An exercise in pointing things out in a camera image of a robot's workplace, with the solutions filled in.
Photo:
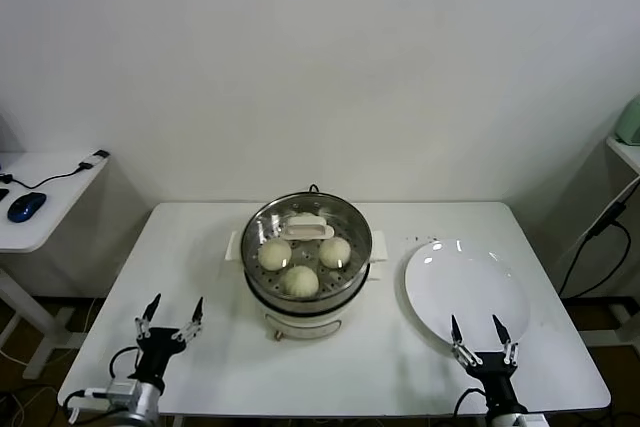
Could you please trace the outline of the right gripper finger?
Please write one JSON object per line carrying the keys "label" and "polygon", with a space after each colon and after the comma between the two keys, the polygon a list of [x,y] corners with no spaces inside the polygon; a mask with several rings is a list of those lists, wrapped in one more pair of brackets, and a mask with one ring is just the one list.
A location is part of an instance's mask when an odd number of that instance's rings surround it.
{"label": "right gripper finger", "polygon": [[496,329],[496,333],[503,347],[503,362],[505,365],[516,367],[519,344],[513,342],[507,327],[500,321],[500,319],[493,314],[492,320]]}
{"label": "right gripper finger", "polygon": [[479,367],[483,364],[482,359],[464,344],[463,336],[454,314],[451,315],[451,338],[452,353],[463,368]]}

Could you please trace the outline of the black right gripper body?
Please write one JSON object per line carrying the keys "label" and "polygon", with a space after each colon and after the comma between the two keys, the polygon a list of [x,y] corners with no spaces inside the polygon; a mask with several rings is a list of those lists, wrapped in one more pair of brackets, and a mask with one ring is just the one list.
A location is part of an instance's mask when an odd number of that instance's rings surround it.
{"label": "black right gripper body", "polygon": [[466,372],[481,382],[487,414],[520,414],[521,404],[511,384],[511,377],[517,367],[506,359],[503,352],[478,352],[476,356],[480,362],[468,366]]}

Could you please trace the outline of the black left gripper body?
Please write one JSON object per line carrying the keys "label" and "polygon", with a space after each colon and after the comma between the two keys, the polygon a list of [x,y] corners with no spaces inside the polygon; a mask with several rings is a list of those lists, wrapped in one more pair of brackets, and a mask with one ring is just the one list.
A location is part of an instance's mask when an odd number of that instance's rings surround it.
{"label": "black left gripper body", "polygon": [[138,341],[142,355],[134,379],[155,388],[164,388],[164,374],[170,359],[186,349],[186,341],[177,328],[152,327],[148,337]]}

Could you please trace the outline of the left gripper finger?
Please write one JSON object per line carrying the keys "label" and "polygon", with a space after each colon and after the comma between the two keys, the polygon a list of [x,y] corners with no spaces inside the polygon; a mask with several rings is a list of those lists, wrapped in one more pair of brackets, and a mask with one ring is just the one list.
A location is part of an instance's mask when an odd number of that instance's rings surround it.
{"label": "left gripper finger", "polygon": [[159,306],[161,294],[158,293],[153,300],[145,307],[143,314],[134,319],[136,328],[136,340],[151,340],[154,338],[155,332],[151,328],[151,321]]}
{"label": "left gripper finger", "polygon": [[176,340],[177,342],[190,342],[201,332],[203,302],[204,298],[201,297],[196,304],[191,320],[172,335],[173,340]]}

